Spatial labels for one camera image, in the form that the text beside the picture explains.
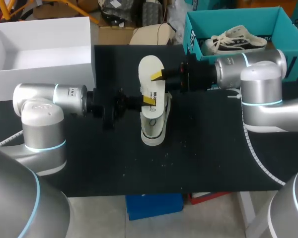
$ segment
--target black tabletop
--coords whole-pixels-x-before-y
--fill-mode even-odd
[[[166,68],[185,59],[182,46],[95,46],[97,88],[122,87],[138,95],[138,64],[147,55],[159,57]],[[155,147],[143,144],[137,112],[126,112],[114,131],[103,131],[99,119],[66,117],[67,165],[43,178],[69,197],[277,190],[281,186],[249,151],[240,100],[227,97],[235,94],[172,92],[166,137]],[[284,83],[283,94],[298,97],[298,82]],[[0,141],[21,129],[12,102],[0,102]],[[287,181],[298,172],[298,133],[249,136],[274,176]]]

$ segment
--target plastic bag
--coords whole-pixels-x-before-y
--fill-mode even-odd
[[[175,43],[183,42],[185,16],[188,11],[192,11],[192,5],[185,3],[184,0],[173,0],[172,5],[168,6],[167,22],[176,30]]]

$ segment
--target white box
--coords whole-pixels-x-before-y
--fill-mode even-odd
[[[0,23],[0,101],[19,83],[96,85],[88,17]]]

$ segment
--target shoe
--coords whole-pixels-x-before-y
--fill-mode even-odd
[[[141,139],[143,140],[144,144],[149,146],[156,146],[164,141],[167,120],[171,108],[171,98],[172,95],[169,92],[165,93],[164,112],[160,117],[156,119],[148,119],[143,115],[143,113],[140,113],[142,128]]]
[[[206,52],[211,55],[263,51],[266,45],[264,38],[250,34],[245,26],[235,26],[205,41]]]

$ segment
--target floor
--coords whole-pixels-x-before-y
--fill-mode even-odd
[[[91,22],[92,43],[98,26]],[[274,191],[251,192],[257,213]],[[75,238],[244,238],[244,223],[235,193],[183,211],[129,221],[124,196],[70,198],[76,220]]]

